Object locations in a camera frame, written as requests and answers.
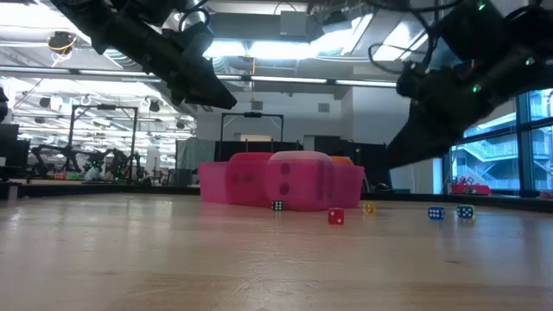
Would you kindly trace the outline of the black ceiling sensor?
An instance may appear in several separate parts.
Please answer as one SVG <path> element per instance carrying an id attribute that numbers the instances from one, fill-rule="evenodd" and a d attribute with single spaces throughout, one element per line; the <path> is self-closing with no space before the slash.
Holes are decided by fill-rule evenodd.
<path id="1" fill-rule="evenodd" d="M 57 54 L 70 54 L 76 41 L 77 36 L 75 34 L 66 31 L 55 31 L 47 39 L 47 45 L 51 51 Z"/>

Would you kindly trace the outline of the black monitor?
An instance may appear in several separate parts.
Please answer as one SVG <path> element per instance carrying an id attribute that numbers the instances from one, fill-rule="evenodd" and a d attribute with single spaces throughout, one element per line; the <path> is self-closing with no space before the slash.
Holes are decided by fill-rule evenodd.
<path id="1" fill-rule="evenodd" d="M 28 164 L 30 141 L 19 140 L 17 124 L 0 124 L 0 158 L 7 167 L 25 167 Z"/>

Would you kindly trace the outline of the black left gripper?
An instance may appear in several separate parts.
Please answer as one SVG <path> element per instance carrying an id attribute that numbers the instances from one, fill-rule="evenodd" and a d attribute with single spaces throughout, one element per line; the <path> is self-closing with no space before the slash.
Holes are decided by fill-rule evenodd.
<path id="1" fill-rule="evenodd" d="M 181 32 L 157 32 L 146 24 L 109 24 L 105 43 L 167 83 L 173 105 L 190 103 L 231 109 L 237 100 L 219 80 L 213 62 L 185 55 Z"/>

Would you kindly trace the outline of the black cabinet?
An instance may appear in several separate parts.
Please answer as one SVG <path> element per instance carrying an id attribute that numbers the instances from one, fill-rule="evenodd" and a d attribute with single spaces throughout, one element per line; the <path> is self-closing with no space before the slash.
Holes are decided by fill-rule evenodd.
<path id="1" fill-rule="evenodd" d="M 339 136 L 316 136 L 315 151 L 327 154 L 328 156 L 346 156 L 354 158 L 355 143 L 342 140 Z"/>

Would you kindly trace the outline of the glass window wall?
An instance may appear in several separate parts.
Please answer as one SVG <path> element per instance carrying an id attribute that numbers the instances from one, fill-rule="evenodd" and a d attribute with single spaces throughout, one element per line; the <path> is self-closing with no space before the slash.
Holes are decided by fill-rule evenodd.
<path id="1" fill-rule="evenodd" d="M 553 88 L 501 105 L 465 130 L 449 155 L 453 183 L 553 197 Z"/>

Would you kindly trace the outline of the grey fabric cover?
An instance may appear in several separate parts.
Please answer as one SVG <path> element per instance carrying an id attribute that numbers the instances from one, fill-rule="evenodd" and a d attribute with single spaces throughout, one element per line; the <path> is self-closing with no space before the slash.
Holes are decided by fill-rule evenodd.
<path id="1" fill-rule="evenodd" d="M 215 154 L 215 141 L 190 137 L 175 142 L 175 167 L 195 170 L 202 162 L 212 162 Z"/>

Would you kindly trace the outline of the black partition wall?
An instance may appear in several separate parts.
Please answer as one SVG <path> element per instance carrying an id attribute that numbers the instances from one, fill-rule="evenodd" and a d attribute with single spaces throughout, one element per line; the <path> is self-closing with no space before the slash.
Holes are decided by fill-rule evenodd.
<path id="1" fill-rule="evenodd" d="M 299 142 L 288 143 L 280 141 L 269 142 L 237 142 L 237 141 L 217 141 L 213 159 L 216 162 L 228 162 L 232 156 L 237 153 L 245 152 L 264 152 L 276 153 L 280 151 L 303 150 L 303 145 Z"/>

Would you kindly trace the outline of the ceiling light bar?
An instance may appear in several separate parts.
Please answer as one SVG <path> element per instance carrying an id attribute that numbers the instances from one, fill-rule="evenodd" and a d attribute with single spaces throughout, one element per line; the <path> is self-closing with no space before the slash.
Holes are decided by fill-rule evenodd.
<path id="1" fill-rule="evenodd" d="M 381 80 L 321 79 L 321 78 L 263 76 L 263 75 L 237 75 L 237 74 L 217 74 L 216 77 L 222 81 L 270 82 L 270 83 L 291 83 L 291 84 L 305 84 L 305 85 L 379 87 L 379 88 L 395 88 L 397 86 L 396 82 L 381 81 Z"/>

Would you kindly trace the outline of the large pink foam die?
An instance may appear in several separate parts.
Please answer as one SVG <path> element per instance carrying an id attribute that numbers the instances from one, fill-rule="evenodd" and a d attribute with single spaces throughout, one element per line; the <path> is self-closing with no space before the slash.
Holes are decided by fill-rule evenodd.
<path id="1" fill-rule="evenodd" d="M 317 151 L 281 151 L 266 163 L 264 188 L 270 202 L 298 212 L 327 210 L 332 199 L 334 167 Z"/>

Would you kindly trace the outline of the pink translucent plastic bin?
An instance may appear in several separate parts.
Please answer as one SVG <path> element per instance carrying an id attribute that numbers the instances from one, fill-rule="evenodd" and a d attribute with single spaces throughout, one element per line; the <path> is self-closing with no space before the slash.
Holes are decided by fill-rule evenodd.
<path id="1" fill-rule="evenodd" d="M 228 162 L 205 162 L 199 167 L 200 198 L 205 202 L 231 204 L 226 196 L 226 166 Z M 333 163 L 332 199 L 330 207 L 354 208 L 359 204 L 364 169 Z"/>

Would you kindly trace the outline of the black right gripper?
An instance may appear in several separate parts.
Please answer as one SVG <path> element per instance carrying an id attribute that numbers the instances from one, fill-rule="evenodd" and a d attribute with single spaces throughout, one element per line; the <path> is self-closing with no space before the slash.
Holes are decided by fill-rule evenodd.
<path id="1" fill-rule="evenodd" d="M 536 55 L 507 55 L 494 63 L 429 69 L 406 61 L 397 93 L 410 99 L 405 125 L 386 147 L 389 168 L 445 154 L 462 131 L 541 78 Z"/>

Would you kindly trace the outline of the red background machine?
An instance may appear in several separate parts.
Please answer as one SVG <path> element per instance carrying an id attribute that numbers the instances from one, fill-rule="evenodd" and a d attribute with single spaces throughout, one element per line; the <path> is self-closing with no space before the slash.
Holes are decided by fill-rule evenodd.
<path id="1" fill-rule="evenodd" d="M 456 177 L 454 182 L 449 185 L 450 194 L 483 195 L 489 196 L 492 190 L 488 185 L 479 184 L 473 177 Z"/>

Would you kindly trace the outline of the black gantry frame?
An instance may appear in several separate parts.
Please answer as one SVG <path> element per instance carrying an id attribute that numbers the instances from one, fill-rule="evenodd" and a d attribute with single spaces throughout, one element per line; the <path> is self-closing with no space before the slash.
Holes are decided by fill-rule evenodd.
<path id="1" fill-rule="evenodd" d="M 132 169 L 134 167 L 133 165 L 134 160 L 132 159 L 132 157 L 135 154 L 138 108 L 131 107 L 131 106 L 117 106 L 114 104 L 73 105 L 72 113 L 70 116 L 70 127 L 69 127 L 68 144 L 67 144 L 68 149 L 73 148 L 73 130 L 74 130 L 75 121 L 78 120 L 83 114 L 86 114 L 91 108 L 97 109 L 99 111 L 115 111 L 115 110 L 122 110 L 123 112 L 126 112 L 127 110 L 134 111 L 134 117 L 131 119 L 133 121 L 133 128 L 132 128 L 130 155 L 129 155 L 130 162 L 128 167 L 129 177 L 127 179 L 127 183 L 130 185 L 133 182 Z"/>
<path id="2" fill-rule="evenodd" d="M 261 118 L 261 117 L 278 117 L 280 119 L 280 143 L 283 142 L 283 129 L 284 129 L 284 115 L 283 114 L 266 114 L 262 112 L 222 112 L 220 116 L 220 126 L 219 126 L 219 150 L 218 150 L 218 156 L 217 159 L 220 160 L 221 158 L 221 151 L 223 149 L 223 141 L 224 141 L 224 128 L 225 128 L 225 118 L 227 116 L 239 116 L 239 117 L 246 117 L 246 118 Z"/>

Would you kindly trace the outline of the black panel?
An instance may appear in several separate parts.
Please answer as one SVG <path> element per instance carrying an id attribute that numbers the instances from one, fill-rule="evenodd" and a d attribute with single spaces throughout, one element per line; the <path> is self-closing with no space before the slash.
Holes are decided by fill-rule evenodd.
<path id="1" fill-rule="evenodd" d="M 363 193 L 374 193 L 373 188 L 384 183 L 391 188 L 391 174 L 385 144 L 356 143 L 354 163 L 364 168 Z"/>

